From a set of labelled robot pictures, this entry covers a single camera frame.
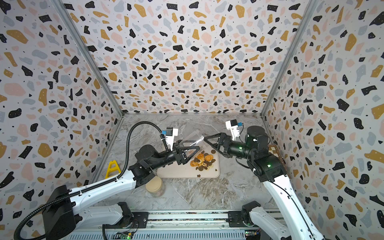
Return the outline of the clear plastic cookie jar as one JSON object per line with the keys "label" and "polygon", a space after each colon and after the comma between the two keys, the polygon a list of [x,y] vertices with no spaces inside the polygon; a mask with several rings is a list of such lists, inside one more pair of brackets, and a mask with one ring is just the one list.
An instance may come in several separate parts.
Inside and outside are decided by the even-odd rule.
{"label": "clear plastic cookie jar", "polygon": [[187,155],[193,155],[203,151],[206,148],[206,143],[204,142],[203,135],[195,130],[191,134],[189,134],[186,138],[184,138],[180,145],[182,147],[187,148]]}

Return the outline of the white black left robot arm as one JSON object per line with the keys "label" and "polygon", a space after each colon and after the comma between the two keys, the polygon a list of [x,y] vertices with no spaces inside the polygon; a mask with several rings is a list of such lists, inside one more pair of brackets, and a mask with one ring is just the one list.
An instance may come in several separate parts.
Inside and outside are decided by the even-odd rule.
{"label": "white black left robot arm", "polygon": [[184,146],[182,142],[174,144],[172,150],[158,152],[153,146],[145,145],[135,154],[137,163],[130,166],[121,176],[115,176],[85,187],[69,190],[63,185],[51,194],[47,206],[43,209],[45,238],[59,240],[76,229],[82,218],[80,212],[119,192],[145,185],[155,177],[154,170],[176,162],[187,164],[200,146]]}

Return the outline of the jar with beige lid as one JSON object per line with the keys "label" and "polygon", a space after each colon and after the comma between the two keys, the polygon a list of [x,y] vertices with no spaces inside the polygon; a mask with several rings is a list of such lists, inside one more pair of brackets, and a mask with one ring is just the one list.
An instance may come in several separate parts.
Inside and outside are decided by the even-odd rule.
{"label": "jar with beige lid", "polygon": [[165,185],[162,179],[158,176],[155,176],[152,180],[146,183],[145,187],[153,197],[161,197],[165,192]]}

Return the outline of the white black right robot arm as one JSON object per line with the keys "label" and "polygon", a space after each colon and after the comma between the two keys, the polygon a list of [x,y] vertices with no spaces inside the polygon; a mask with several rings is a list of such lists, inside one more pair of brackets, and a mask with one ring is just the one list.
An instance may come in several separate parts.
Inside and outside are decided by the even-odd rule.
{"label": "white black right robot arm", "polygon": [[243,206],[244,223],[258,226],[272,240],[323,240],[323,234],[300,203],[281,160],[269,152],[269,136],[264,128],[248,127],[243,142],[236,140],[237,128],[231,127],[230,131],[231,135],[219,133],[206,136],[204,141],[226,158],[245,159],[248,169],[271,194],[285,220],[281,224],[253,201]]}

